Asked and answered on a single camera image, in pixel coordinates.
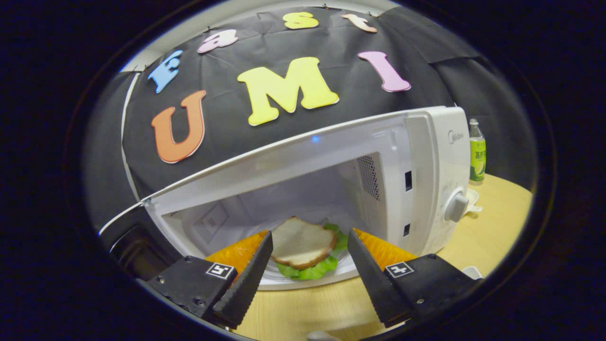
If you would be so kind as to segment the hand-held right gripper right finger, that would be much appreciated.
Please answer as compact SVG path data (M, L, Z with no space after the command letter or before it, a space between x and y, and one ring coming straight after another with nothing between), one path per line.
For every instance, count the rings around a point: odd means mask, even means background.
M445 312L478 283L435 254L415 257L353 229L347 244L380 322L418 324Z

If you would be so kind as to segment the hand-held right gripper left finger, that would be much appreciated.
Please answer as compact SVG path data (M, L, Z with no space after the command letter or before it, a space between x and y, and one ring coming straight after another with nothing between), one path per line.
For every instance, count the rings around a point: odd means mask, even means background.
M270 231L255 235L256 244L242 272L236 266L187 255L142 287L186 316L219 327L237 328L255 297L270 255Z

